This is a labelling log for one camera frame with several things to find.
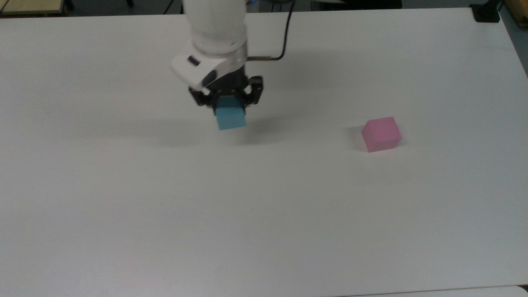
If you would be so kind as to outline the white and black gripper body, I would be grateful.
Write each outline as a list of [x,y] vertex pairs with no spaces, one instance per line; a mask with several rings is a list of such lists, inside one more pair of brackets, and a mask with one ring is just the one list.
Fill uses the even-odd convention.
[[193,90],[201,91],[217,79],[241,69],[247,62],[245,52],[209,56],[198,51],[180,54],[171,62],[173,73]]

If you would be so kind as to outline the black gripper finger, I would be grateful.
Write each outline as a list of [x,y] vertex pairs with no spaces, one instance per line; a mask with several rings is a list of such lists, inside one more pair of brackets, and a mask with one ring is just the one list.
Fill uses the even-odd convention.
[[215,90],[208,90],[209,93],[205,94],[203,90],[195,90],[192,87],[189,87],[189,92],[193,97],[194,101],[198,106],[206,106],[212,110],[214,116],[217,115],[217,102],[218,102],[218,92]]
[[247,107],[251,107],[259,103],[259,100],[264,91],[264,77],[257,75],[248,77],[243,76],[243,84],[241,86],[241,105],[244,113]]

